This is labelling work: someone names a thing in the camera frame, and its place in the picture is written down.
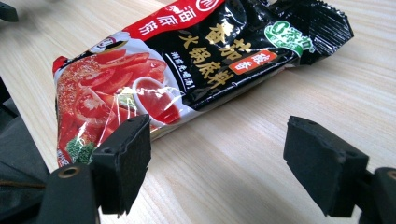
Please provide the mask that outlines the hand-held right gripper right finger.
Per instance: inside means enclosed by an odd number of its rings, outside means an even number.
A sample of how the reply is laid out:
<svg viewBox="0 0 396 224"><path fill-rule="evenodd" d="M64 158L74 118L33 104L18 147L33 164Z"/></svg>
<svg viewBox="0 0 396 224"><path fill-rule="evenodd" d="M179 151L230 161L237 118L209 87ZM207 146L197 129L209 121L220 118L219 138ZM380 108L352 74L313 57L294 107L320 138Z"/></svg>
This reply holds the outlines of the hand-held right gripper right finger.
<svg viewBox="0 0 396 224"><path fill-rule="evenodd" d="M350 217L369 157L318 123L291 116L283 158L324 215Z"/></svg>

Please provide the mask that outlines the dark grey clothing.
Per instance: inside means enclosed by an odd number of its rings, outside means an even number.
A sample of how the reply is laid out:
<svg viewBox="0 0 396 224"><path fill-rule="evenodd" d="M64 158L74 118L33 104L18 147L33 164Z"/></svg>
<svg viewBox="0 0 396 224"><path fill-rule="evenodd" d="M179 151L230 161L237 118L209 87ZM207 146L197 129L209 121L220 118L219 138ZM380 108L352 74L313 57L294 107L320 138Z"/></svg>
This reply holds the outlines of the dark grey clothing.
<svg viewBox="0 0 396 224"><path fill-rule="evenodd" d="M49 170L0 78L0 224L35 224Z"/></svg>

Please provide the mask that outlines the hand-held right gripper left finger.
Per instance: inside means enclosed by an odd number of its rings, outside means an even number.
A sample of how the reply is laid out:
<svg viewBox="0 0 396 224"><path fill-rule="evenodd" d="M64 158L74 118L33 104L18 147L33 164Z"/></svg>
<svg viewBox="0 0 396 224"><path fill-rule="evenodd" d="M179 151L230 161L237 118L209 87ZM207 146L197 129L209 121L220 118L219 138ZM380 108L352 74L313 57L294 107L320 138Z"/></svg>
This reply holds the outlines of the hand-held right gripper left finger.
<svg viewBox="0 0 396 224"><path fill-rule="evenodd" d="M93 153L97 204L104 214L129 214L151 159L150 117L125 120Z"/></svg>

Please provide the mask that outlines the black and red sauce packet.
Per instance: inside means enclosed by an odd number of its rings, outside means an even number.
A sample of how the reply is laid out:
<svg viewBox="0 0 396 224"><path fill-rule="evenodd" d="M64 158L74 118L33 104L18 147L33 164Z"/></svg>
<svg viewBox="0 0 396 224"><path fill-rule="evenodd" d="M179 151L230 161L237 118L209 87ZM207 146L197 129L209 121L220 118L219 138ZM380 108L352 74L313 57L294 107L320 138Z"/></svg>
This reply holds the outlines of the black and red sauce packet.
<svg viewBox="0 0 396 224"><path fill-rule="evenodd" d="M323 0L176 0L53 64L57 162L92 153L127 119L153 137L276 73L333 55L353 36Z"/></svg>

